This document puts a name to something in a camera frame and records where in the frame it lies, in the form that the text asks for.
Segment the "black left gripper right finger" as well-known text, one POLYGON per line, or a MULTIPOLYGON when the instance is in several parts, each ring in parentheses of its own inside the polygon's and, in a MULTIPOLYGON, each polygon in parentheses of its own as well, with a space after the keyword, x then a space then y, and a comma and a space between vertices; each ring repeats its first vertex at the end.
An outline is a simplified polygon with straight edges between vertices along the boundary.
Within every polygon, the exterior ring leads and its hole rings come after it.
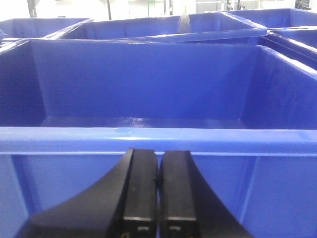
POLYGON ((190 151, 165 151, 159 172, 160 237, 252 237, 211 189, 190 151))

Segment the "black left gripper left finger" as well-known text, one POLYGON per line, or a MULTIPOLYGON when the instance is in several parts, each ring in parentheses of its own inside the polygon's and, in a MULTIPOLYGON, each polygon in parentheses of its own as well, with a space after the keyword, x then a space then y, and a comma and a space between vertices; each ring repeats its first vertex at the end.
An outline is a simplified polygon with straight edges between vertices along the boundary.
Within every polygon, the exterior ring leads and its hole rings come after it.
POLYGON ((21 228, 21 237, 154 238, 157 175, 154 150, 130 148, 93 185, 32 215, 21 228))

